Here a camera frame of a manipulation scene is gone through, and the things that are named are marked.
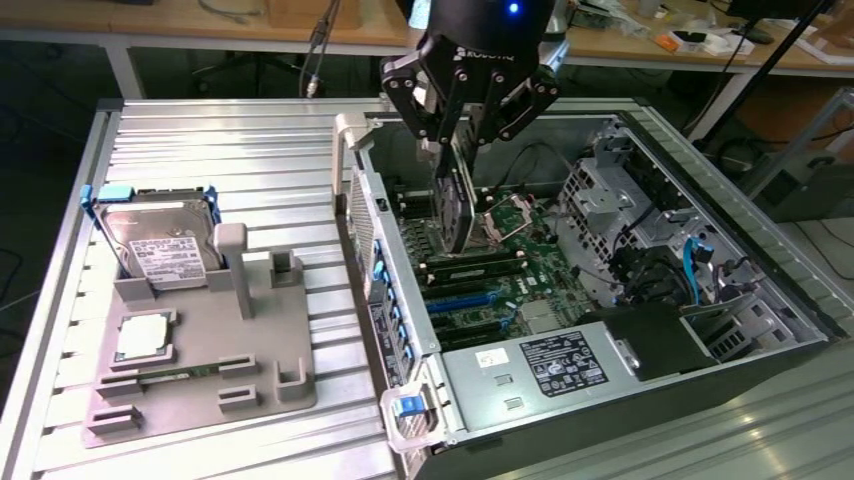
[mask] hard drive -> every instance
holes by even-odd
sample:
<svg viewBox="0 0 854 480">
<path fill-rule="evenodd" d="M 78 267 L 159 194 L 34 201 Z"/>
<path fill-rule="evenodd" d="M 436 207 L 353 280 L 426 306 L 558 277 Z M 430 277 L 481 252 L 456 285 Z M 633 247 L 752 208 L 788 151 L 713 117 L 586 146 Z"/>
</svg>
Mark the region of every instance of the hard drive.
<svg viewBox="0 0 854 480">
<path fill-rule="evenodd" d="M 213 189 L 141 190 L 107 185 L 82 204 L 117 253 L 123 276 L 147 278 L 157 290 L 207 285 L 206 272 L 225 268 L 214 248 L 219 223 Z"/>
</svg>

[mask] motherboard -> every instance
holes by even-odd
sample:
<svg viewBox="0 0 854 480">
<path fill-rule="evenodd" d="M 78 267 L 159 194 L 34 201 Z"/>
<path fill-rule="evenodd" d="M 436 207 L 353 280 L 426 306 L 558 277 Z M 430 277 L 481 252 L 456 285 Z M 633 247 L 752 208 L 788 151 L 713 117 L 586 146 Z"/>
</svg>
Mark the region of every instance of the motherboard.
<svg viewBox="0 0 854 480">
<path fill-rule="evenodd" d="M 430 198 L 400 196 L 401 232 L 444 351 L 570 327 L 597 308 L 545 204 L 510 190 L 485 195 L 466 251 L 449 255 Z"/>
</svg>

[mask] power supply label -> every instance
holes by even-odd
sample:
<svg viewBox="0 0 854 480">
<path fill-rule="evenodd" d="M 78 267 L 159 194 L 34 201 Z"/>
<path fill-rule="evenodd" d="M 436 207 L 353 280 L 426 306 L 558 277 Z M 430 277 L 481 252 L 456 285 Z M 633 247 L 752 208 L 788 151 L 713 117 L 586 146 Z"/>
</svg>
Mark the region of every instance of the power supply label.
<svg viewBox="0 0 854 480">
<path fill-rule="evenodd" d="M 205 262 L 193 237 L 134 240 L 131 250 L 153 284 L 205 278 Z"/>
<path fill-rule="evenodd" d="M 520 346 L 540 390 L 548 397 L 565 395 L 609 381 L 582 332 L 565 333 Z"/>
</svg>

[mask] barcode sticker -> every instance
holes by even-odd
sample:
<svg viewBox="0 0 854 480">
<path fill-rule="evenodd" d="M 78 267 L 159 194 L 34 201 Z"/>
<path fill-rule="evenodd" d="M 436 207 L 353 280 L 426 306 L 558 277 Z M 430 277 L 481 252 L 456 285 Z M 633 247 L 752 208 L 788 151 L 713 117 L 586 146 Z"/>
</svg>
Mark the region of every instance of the barcode sticker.
<svg viewBox="0 0 854 480">
<path fill-rule="evenodd" d="M 134 240 L 130 243 L 143 274 L 154 285 L 205 278 L 205 262 L 194 237 Z"/>
</svg>

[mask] black pole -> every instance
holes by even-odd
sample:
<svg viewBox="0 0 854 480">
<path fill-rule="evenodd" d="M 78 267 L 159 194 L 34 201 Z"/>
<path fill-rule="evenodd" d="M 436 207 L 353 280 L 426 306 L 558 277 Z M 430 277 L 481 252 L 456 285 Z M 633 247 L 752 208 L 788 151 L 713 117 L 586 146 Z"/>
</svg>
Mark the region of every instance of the black pole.
<svg viewBox="0 0 854 480">
<path fill-rule="evenodd" d="M 765 80 L 765 77 L 768 77 L 769 73 L 772 73 L 772 70 L 777 66 L 780 59 L 784 58 L 784 55 L 787 55 L 787 52 L 789 52 L 789 49 L 799 41 L 799 38 L 801 38 L 801 34 L 805 32 L 807 27 L 811 26 L 811 24 L 813 23 L 813 20 L 816 20 L 816 17 L 819 17 L 819 14 L 827 10 L 832 2 L 833 0 L 819 0 L 813 5 L 813 8 L 808 12 L 808 14 L 801 18 L 801 21 L 799 22 L 796 27 L 792 29 L 792 32 L 789 33 L 784 41 L 781 42 L 780 47 L 777 47 L 777 50 L 775 50 L 775 53 L 772 54 L 767 62 L 763 64 L 760 71 L 751 79 L 751 82 L 748 82 L 745 89 L 739 94 L 739 97 L 736 97 L 733 104 L 729 106 L 729 108 L 724 112 L 724 115 L 721 115 L 721 118 L 719 119 L 716 124 L 712 126 L 709 133 L 702 139 L 694 142 L 694 145 L 700 150 L 704 150 L 706 146 L 712 143 L 712 140 L 716 138 L 716 136 L 721 132 L 724 125 L 727 125 L 731 119 L 736 116 L 736 111 L 744 105 L 745 101 L 748 100 L 748 97 L 753 95 L 753 92 L 760 86 L 760 83 L 763 83 L 763 80 Z"/>
</svg>

